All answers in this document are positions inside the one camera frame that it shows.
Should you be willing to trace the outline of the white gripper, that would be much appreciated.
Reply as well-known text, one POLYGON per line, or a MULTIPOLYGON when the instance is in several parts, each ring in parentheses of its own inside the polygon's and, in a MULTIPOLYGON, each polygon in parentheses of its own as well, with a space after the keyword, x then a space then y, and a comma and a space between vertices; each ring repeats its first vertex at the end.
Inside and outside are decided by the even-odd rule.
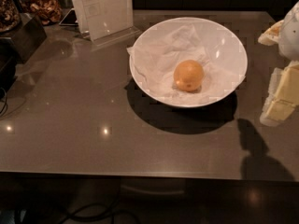
POLYGON ((299 2, 278 21, 263 32, 258 42, 273 46, 289 60, 284 69, 275 68, 268 87, 260 122, 275 127, 284 122, 299 106, 299 2))

